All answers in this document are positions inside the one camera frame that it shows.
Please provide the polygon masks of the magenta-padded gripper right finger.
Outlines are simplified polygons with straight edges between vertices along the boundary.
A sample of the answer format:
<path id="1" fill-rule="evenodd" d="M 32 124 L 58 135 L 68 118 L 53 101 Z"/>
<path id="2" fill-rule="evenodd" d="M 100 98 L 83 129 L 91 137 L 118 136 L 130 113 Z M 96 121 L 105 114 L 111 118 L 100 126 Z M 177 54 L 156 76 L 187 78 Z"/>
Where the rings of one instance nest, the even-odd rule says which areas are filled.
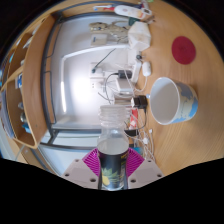
<path id="1" fill-rule="evenodd" d="M 163 173 L 152 159 L 144 159 L 134 149 L 129 149 L 126 176 L 127 187 L 135 189 L 159 180 Z"/>

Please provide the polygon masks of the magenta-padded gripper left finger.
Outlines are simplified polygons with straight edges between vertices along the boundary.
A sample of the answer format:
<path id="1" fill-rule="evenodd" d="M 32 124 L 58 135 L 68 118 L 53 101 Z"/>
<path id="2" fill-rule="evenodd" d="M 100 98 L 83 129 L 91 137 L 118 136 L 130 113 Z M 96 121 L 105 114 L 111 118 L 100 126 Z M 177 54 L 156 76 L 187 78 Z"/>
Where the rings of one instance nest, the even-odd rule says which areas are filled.
<path id="1" fill-rule="evenodd" d="M 97 189 L 100 177 L 100 161 L 97 149 L 91 150 L 82 159 L 75 159 L 62 177 L 84 188 Z"/>

